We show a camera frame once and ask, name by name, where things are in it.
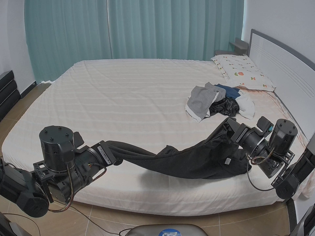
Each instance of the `pillow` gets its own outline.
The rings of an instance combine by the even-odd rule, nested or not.
[[[211,60],[215,62],[222,72],[227,86],[270,92],[275,89],[270,79],[246,55],[217,55]]]

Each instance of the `white headboard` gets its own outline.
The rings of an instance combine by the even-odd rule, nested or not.
[[[291,47],[252,29],[248,55],[276,86],[306,138],[315,131],[315,64]]]

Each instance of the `mattress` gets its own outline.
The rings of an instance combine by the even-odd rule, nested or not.
[[[166,145],[179,150],[190,147],[206,139],[226,118],[216,114],[196,123],[185,112],[191,90],[207,82],[225,83],[212,61],[78,62],[36,99],[13,127],[2,146],[4,159],[31,171],[32,163],[42,160],[39,132],[49,125],[79,131],[89,146],[116,140],[154,153]],[[239,123],[253,127],[262,115],[272,123],[279,118],[293,121],[273,93],[248,92],[256,113],[253,120],[238,114]],[[304,151],[303,139],[299,132],[291,147],[295,161]],[[256,186],[270,188],[271,180],[259,167],[252,167],[250,177]],[[246,174],[219,180],[180,179],[124,161],[108,167],[107,173],[77,193],[75,200],[133,212],[195,216],[269,205],[280,199],[274,190],[254,189]]]

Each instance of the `shiny black fabric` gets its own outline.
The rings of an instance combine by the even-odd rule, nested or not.
[[[245,152],[231,141],[234,132],[226,120],[207,139],[182,151],[166,146],[156,155],[122,142],[107,141],[106,144],[116,158],[169,176],[221,179],[245,174]],[[229,164],[226,164],[227,158],[231,159]]]
[[[212,103],[209,111],[210,116],[220,113],[224,116],[234,117],[239,112],[239,106],[233,98],[225,97],[223,100]]]

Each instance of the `white wall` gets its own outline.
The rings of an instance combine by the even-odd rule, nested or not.
[[[24,27],[24,0],[0,0],[0,74],[12,70],[22,93],[35,81]]]
[[[315,62],[315,0],[245,0],[243,39],[250,41],[251,29],[265,33]],[[295,202],[299,221],[310,205],[300,196]]]

